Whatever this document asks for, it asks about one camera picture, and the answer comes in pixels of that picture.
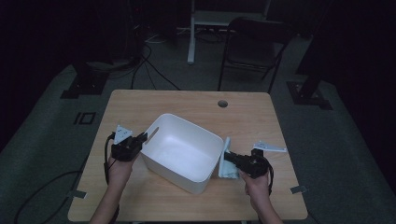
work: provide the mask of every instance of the light blue cloth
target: light blue cloth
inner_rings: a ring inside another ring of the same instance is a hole
[[[235,164],[230,161],[224,160],[224,152],[230,152],[230,144],[231,139],[227,137],[224,143],[224,149],[221,152],[220,161],[219,161],[219,177],[221,178],[239,178],[238,168],[236,168]]]

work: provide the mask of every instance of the black metal stand base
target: black metal stand base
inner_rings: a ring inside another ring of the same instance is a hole
[[[332,110],[332,106],[328,100],[323,99],[322,94],[319,90],[316,90],[312,96],[309,98],[303,97],[300,94],[300,90],[303,86],[303,83],[300,82],[286,82],[288,84],[288,88],[293,99],[293,102],[296,105],[318,105],[321,109],[324,110]]]
[[[80,95],[100,95],[106,85],[108,73],[94,74],[86,83],[81,76],[76,76],[69,90],[62,93],[61,99],[77,99]]]

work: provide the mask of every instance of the black chair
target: black chair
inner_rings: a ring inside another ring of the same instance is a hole
[[[282,53],[295,36],[291,27],[279,21],[260,21],[239,17],[230,22],[221,62],[218,91],[224,74],[224,67],[246,68],[268,72],[275,68],[268,93],[271,92]]]

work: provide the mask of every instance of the gray carpet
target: gray carpet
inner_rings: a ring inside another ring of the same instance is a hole
[[[203,38],[214,38],[211,35]],[[177,44],[149,43],[149,61],[183,91],[215,91],[223,44],[197,42],[195,64],[187,64],[189,39]],[[287,81],[304,82],[295,75],[309,40],[296,37],[285,52],[271,93],[292,163],[311,214],[286,223],[396,223],[396,197],[377,168],[361,134],[348,115],[335,87],[322,82],[319,89],[333,110],[295,105]],[[229,71],[223,91],[266,91],[269,78]],[[131,72],[110,75],[102,95],[60,99],[75,77],[65,68],[37,102],[30,116],[0,154],[0,223],[13,223],[18,209],[37,189],[57,175],[76,171],[91,150],[110,93],[129,89]],[[135,89],[174,90],[149,65],[136,73]],[[92,124],[76,123],[78,113],[96,113]],[[40,191],[19,214],[19,223],[40,223],[64,201],[76,174],[66,175]],[[49,223],[70,223],[71,199]]]

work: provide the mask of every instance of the wooden table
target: wooden table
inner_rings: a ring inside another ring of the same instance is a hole
[[[228,102],[225,108],[219,100]],[[72,221],[88,221],[106,190],[103,169],[106,138],[117,125],[144,132],[161,114],[171,113],[189,120],[225,139],[231,151],[250,155],[259,140],[285,147],[270,96],[257,92],[221,91],[113,91],[93,142],[90,157],[78,184],[85,199],[74,198],[69,211]],[[267,152],[275,179],[271,201],[282,219],[304,219],[307,211],[289,153]],[[151,172],[141,156],[134,164],[120,201],[119,221],[220,221],[257,220],[245,195],[242,179],[218,178],[214,171],[205,191],[193,195]]]

